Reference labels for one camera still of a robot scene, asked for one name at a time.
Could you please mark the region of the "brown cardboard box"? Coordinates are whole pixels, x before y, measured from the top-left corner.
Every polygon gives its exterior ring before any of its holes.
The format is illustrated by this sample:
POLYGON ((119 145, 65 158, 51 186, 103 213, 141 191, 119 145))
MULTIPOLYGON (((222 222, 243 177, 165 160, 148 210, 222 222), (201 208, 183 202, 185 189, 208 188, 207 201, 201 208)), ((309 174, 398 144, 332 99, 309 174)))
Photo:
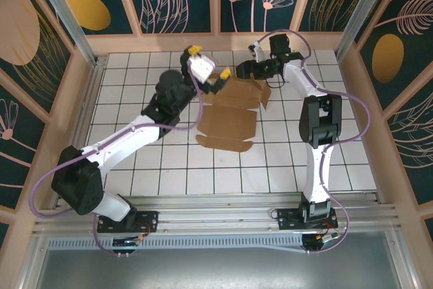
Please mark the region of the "brown cardboard box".
POLYGON ((246 152, 256 135, 260 106, 267 107, 271 90, 265 80, 232 76, 216 94, 202 96, 202 119, 196 141, 205 148, 246 152))

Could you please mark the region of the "grey metal panel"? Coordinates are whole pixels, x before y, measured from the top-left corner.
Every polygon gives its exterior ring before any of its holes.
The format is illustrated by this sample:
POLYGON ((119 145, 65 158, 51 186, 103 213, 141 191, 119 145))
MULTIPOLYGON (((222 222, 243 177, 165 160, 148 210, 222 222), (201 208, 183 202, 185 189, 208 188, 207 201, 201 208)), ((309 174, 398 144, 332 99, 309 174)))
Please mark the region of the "grey metal panel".
POLYGON ((167 248, 116 258, 86 238, 39 236, 18 289, 421 289, 391 231, 355 232, 319 254, 167 248))

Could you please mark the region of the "aluminium side rail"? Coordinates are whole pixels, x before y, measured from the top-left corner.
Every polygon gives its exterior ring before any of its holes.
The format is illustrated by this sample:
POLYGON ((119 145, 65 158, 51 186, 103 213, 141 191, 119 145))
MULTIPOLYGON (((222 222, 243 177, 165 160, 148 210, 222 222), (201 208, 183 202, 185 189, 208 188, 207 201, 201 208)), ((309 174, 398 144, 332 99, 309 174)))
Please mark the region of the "aluminium side rail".
POLYGON ((96 65, 90 70, 79 105, 80 111, 72 135, 72 143, 60 153, 51 188, 68 204, 68 208, 55 210, 54 217, 70 213, 87 215, 102 200, 104 191, 101 172, 96 163, 89 161, 84 150, 77 149, 75 146, 83 145, 87 138, 105 65, 106 58, 99 57, 96 65))

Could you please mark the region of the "aluminium frame post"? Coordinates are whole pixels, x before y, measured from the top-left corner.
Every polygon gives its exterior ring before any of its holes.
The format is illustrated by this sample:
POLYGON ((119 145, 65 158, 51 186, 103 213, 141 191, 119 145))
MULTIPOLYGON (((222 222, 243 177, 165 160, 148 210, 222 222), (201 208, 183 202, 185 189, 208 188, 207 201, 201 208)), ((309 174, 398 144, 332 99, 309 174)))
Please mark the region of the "aluminium frame post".
POLYGON ((74 39, 77 47, 83 54, 86 61, 96 66, 97 56, 94 54, 82 28, 78 24, 76 18, 71 12, 66 0, 49 0, 54 9, 57 11, 60 20, 65 24, 70 36, 74 39))
POLYGON ((356 35, 360 31, 364 21, 366 21, 371 9, 377 0, 359 0, 352 16, 350 17, 344 32, 338 42, 335 55, 338 63, 341 63, 350 49, 356 35))

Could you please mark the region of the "long aluminium base rail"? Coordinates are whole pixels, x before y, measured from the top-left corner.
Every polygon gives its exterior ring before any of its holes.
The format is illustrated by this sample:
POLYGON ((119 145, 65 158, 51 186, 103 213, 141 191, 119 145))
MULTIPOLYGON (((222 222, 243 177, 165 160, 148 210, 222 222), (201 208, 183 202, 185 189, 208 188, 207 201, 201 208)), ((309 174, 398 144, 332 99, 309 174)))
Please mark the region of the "long aluminium base rail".
MULTIPOLYGON (((393 204, 378 200, 375 192, 337 192, 334 197, 340 229, 385 231, 401 222, 393 204)), ((278 231, 278 208, 297 208, 299 193, 210 194, 192 196, 130 196, 138 210, 155 210, 158 234, 246 234, 278 231)))

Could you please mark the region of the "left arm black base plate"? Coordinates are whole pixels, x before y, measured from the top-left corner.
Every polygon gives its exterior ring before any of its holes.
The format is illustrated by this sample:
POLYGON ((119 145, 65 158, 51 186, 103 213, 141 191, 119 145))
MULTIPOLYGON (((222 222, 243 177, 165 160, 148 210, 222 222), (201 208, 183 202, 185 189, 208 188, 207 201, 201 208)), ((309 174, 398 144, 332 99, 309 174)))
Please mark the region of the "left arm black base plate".
POLYGON ((97 222, 99 234, 154 233, 158 226, 158 211, 132 210, 121 221, 100 216, 97 222))

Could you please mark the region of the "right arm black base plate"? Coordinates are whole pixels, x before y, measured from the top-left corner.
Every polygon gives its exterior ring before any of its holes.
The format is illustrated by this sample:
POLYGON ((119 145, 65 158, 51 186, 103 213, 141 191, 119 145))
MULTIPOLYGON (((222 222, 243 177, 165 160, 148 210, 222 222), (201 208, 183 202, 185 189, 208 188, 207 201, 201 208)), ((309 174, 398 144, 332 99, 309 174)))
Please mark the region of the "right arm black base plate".
POLYGON ((281 208, 277 209, 277 222, 280 230, 338 228, 338 220, 334 208, 330 209, 329 217, 306 223, 303 221, 298 208, 281 208))

